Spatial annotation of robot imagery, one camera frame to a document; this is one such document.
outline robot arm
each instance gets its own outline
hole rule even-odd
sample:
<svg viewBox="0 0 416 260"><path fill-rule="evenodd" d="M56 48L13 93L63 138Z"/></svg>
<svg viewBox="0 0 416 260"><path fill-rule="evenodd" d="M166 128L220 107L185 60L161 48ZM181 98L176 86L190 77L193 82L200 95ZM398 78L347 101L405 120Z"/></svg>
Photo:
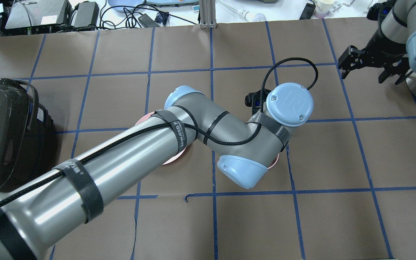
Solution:
<svg viewBox="0 0 416 260"><path fill-rule="evenodd" d="M378 30L364 49L349 46L340 56L338 67L342 70L342 78L354 69L372 66L385 69L378 77L379 83L398 74L400 78L396 84L399 84L410 68L416 72L416 0L376 4L367 18L378 20Z"/></svg>
<svg viewBox="0 0 416 260"><path fill-rule="evenodd" d="M23 194L0 207L0 260L44 259L61 238L196 139L221 154L218 168L224 174L251 188L312 109L305 87L281 84L269 93L262 112L244 123L200 92L181 86L157 116L10 194L0 193L0 201ZM44 185L24 193L42 181Z"/></svg>

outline white label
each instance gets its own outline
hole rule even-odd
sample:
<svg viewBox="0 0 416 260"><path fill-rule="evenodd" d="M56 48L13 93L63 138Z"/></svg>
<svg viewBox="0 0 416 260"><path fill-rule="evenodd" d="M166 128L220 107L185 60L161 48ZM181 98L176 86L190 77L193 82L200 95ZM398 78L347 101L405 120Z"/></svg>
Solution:
<svg viewBox="0 0 416 260"><path fill-rule="evenodd" d="M36 116L36 118L38 118L38 120L40 120L41 122L44 122L44 111L42 109L39 109L39 107L38 107L38 115Z"/></svg>
<svg viewBox="0 0 416 260"><path fill-rule="evenodd" d="M57 23L57 15L48 15L41 18L41 25L51 25Z"/></svg>

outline white cup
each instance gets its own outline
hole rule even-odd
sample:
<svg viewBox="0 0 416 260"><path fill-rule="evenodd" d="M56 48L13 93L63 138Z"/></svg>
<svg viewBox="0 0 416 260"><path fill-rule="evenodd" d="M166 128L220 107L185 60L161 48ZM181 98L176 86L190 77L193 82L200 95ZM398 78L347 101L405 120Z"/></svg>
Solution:
<svg viewBox="0 0 416 260"><path fill-rule="evenodd" d="M334 2L335 0L318 0L316 4L316 12L314 15L319 19L325 18Z"/></svg>

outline cable strap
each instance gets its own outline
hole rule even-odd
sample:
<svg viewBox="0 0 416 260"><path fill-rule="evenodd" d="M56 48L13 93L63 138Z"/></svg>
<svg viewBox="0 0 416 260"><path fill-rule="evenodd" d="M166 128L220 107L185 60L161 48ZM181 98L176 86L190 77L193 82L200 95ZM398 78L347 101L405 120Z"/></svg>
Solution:
<svg viewBox="0 0 416 260"><path fill-rule="evenodd" d="M248 120L248 123L258 123L264 126L267 130L269 130L271 133L276 135L277 138L280 139L283 147L287 146L287 143L289 143L289 140L292 137L290 132L282 124L268 117L266 114L261 113L260 111L254 114Z"/></svg>
<svg viewBox="0 0 416 260"><path fill-rule="evenodd" d="M171 124L174 135L178 140L178 152L176 154L182 152L187 146L187 134L185 132L184 124L168 110L157 110L151 117L158 117Z"/></svg>
<svg viewBox="0 0 416 260"><path fill-rule="evenodd" d="M86 171L83 164L76 160L67 160L53 169L62 171L66 178L71 182L78 192L83 204L81 205L86 212L86 222L88 223L104 211L104 201L96 183Z"/></svg>

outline blue grid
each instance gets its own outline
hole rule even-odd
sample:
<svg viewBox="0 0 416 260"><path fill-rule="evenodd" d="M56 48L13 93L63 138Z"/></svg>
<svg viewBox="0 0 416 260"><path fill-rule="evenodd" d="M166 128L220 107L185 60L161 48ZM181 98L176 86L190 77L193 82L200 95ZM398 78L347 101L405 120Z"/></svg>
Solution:
<svg viewBox="0 0 416 260"><path fill-rule="evenodd" d="M335 69L338 72L338 75L341 77L341 73L340 70L337 67L337 58L335 56L335 51L333 49L332 46L332 41L330 39L330 35L328 33L328 28L327 25L325 23L325 20L322 20L324 29L325 29L325 33L327 35L327 39L329 41L330 44L330 49L332 51L332 55L334 58L334 62L333 63L324 63L324 64L316 64L317 66L335 66ZM269 24L268 22L265 22L265 26L266 26L266 30L268 33L268 38L269 38L269 46L270 46L270 50L271 50L271 57L272 57L272 64L275 64L275 57L274 57L274 48L273 48L273 43L271 40L271 36L270 36L270 31L269 31ZM83 95L83 100L82 100L82 105L81 105L81 111L79 114L79 119L78 119L78 124L77 124L77 128L76 130L67 130L67 131L60 131L57 132L58 134L66 134L66 133L74 133L75 134L75 140L74 140L74 146L71 150L71 157L73 158L74 156L74 151L75 151L75 147L76 147L76 142L78 140L78 135L81 132L100 132L100 131L118 131L118 130L127 130L127 128L107 128L107 129L83 129L81 130L79 128L80 124L81 124L81 117L82 117L82 112L84 110L84 104L86 102L86 96L87 96L87 90L88 90L88 85L89 85L89 81L91 77L97 77L97 76L114 76L114 75L133 75L133 74L147 74L148 75L148 84L147 84L147 94L146 94L146 107L145 107L145 114L148 113L148 101L149 101L149 96L150 96L150 79L151 79L151 75L152 74L160 74L160 73L178 73L178 72L198 72L198 71L210 71L210 77L211 77L211 99L214 99L214 86L213 86L213 72L214 71L218 71L218 70L241 70L241 69L269 69L270 66L242 66L242 67L233 67L233 68L214 68L213 67L213 29L210 29L210 68L207 69L185 69L185 70L167 70L167 71L152 71L152 51L153 51L153 43L154 43L154 37L155 37L155 28L153 28L152 30L152 41L151 41L151 49L150 49L150 56L149 56L149 69L148 71L145 72L130 72L130 73L109 73L109 74L92 74L92 68L94 65L94 57L96 54L96 50L97 50L97 45L98 45L98 41L99 41L99 31L97 32L97 36L96 36L96 42L95 42L95 46L94 46L94 52L91 58L91 64L90 64L90 69L89 69L89 73L88 74L81 74L81 75L70 75L70 76L53 76L53 77L34 77L34 73L36 70L36 66L38 64L39 58L41 56L41 52L43 50L43 46L44 46L44 42L45 42L45 38L46 35L43 36L43 40L41 42L40 45L40 49L38 52L38 56L36 57L36 61L35 64L33 66L33 71L30 75L29 78L21 78L24 80L29 80L30 82L33 79L62 79L62 78L77 78L77 77L87 77L87 81L86 81L86 86L84 88L84 95ZM279 68L286 68L286 67L294 67L294 66L309 66L308 64L295 64L295 65L280 65L278 66ZM276 70L274 70L274 77L275 77L275 81L276 81L276 85L279 84L278 81L278 75ZM350 112L350 116L351 118L337 118L337 119L328 119L328 120L308 120L308 123L322 123L322 122L344 122L344 121L348 121L348 122L352 122L353 127L354 127L354 131L356 134L356 138L358 141L358 145L360 148L360 154L361 157L363 159L363 163L365 166L365 172L367 174L367 178L368 178L368 182L369 182L369 186L370 188L356 188L356 189L323 189L323 190L296 190L295 189L295 185L294 185L294 181L293 181L293 175L292 175L292 166L290 163L290 159L289 159L289 155L290 155L290 149L289 147L286 148L286 153L287 153L287 160L289 163L289 175L290 175L290 182L291 182L291 191L243 191L243 192L217 192L216 191L216 170L215 170L215 153L212 152L212 166L213 166L213 192L211 193L201 193L201 194L188 194L184 200L187 200L187 198L189 197L212 197L213 198L213 233L214 233L214 238L213 238L213 243L214 243L214 258L215 260L218 259L218 244L217 244L217 206L216 206L216 198L218 196L251 196L251 195L293 195L294 198L294 207L295 207L295 216L296 216L296 223L297 223L297 230L298 230L298 236L299 236L299 245L300 245L300 250L301 250L301 254L302 254L302 259L306 259L305 257L305 248L304 248L304 242L303 242L303 238L302 238L302 230L301 230L301 225L300 225L300 219L299 219L299 208L298 208L298 201L296 198L297 194L327 194L327 193L344 193L344 192L370 192L373 196L373 202L377 211L377 215L378 215L378 220L380 221L380 228L381 231L383 233L383 238L386 244L386 250L388 253L388 257L389 258L393 258L393 254L391 252L390 249L390 245L389 245L389 241L388 241L388 237L386 235L386 230L383 224L383 219L381 216L381 212L380 212L380 207L378 206L378 201L377 201L377 197L376 197L376 191L411 191L411 190L416 190L416 186L407 186L407 187L374 187L372 180L371 180L371 176L370 176L370 171L368 168L368 164L367 161L365 159L365 153L363 150L363 146L362 143L360 141L360 136L359 136L359 132L357 130L357 121L371 121L371 120L414 120L416 119L416 116L409 116L409 117L368 117L368 118L355 118L352 112L352 108L351 108L351 104L350 104L350 100L348 98L348 94L346 92L346 88L345 88L345 84L343 82L342 79L340 79L341 85L342 85L342 90L346 99L346 103L348 106L348 110ZM140 194L140 182L137 185L137 193L136 196L121 196L118 199L134 199L135 200L135 221L136 221L136 225L137 225L137 217L138 217L138 211L139 211L139 200L140 199L155 199L157 198L157 195L141 195ZM53 258L53 254L54 254L54 250L55 247L53 248L51 255L50 255L50 260ZM134 259L134 252L132 252L131 255L131 260Z"/></svg>

